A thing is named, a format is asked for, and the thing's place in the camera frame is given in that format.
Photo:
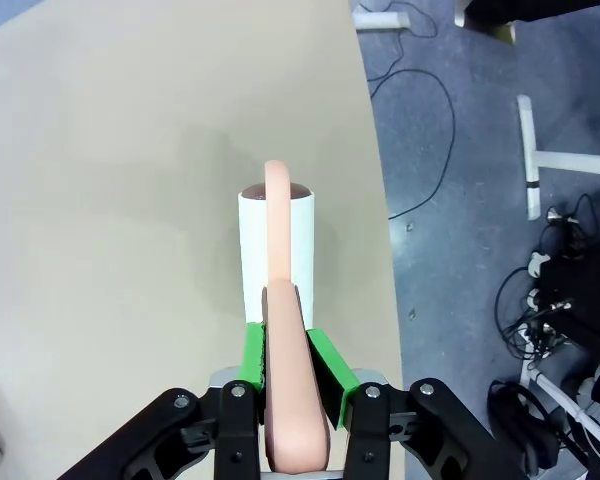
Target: green gripper pad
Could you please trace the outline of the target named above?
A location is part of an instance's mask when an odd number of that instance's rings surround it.
[[[264,384],[264,323],[247,323],[244,356],[238,380],[261,391]]]
[[[308,330],[307,336],[322,405],[333,428],[340,428],[349,394],[360,382],[322,330]]]

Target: table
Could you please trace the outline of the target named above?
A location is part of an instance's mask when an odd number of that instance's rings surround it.
[[[271,158],[316,193],[316,327],[400,386],[346,2],[46,0],[0,28],[0,479],[56,478],[240,363],[237,193]]]

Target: floor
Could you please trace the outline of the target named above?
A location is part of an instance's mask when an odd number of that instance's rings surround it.
[[[404,380],[409,385],[440,378],[487,424],[489,384],[519,373],[493,324],[496,290],[527,262],[544,226],[526,220],[515,96],[525,93],[533,101],[539,148],[600,154],[600,7],[519,23],[517,45],[510,47],[456,27],[451,0],[413,1],[435,19],[439,34],[404,35],[406,55],[396,68],[441,78],[453,101],[457,134],[438,194],[390,222]],[[37,2],[0,0],[0,25]],[[387,3],[365,5],[381,9]],[[431,32],[415,12],[412,22],[415,32]],[[359,39],[367,75],[383,73],[398,53],[395,33]],[[434,188],[450,142],[450,111],[439,85],[414,73],[389,80],[373,107],[393,214]],[[573,206],[588,192],[600,217],[600,176],[553,171],[541,177],[544,207]],[[565,453],[543,478],[575,479],[580,473]],[[410,460],[408,478],[428,477]]]

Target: screw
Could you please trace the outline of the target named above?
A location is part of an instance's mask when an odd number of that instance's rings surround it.
[[[186,395],[178,395],[173,401],[173,406],[176,408],[185,408],[189,405],[189,397]]]
[[[420,392],[422,392],[423,395],[433,395],[434,391],[435,390],[433,389],[433,387],[428,383],[423,383],[422,385],[420,385]]]
[[[236,385],[235,387],[233,387],[231,389],[231,395],[233,395],[234,397],[240,398],[242,395],[244,395],[245,391],[246,390],[244,389],[244,387],[242,385]]]
[[[367,387],[367,389],[364,392],[369,398],[378,398],[380,396],[380,389],[378,387]]]

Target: white cable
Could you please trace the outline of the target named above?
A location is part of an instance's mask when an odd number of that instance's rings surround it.
[[[583,428],[582,431],[584,432],[584,436],[587,438],[587,442],[589,442],[589,445],[591,445],[591,449],[593,450],[593,452],[598,456],[598,458],[600,459],[600,452],[598,452],[598,450],[596,449],[596,447],[593,446],[593,442],[591,441],[591,439],[589,438],[589,433],[587,432],[586,428]]]

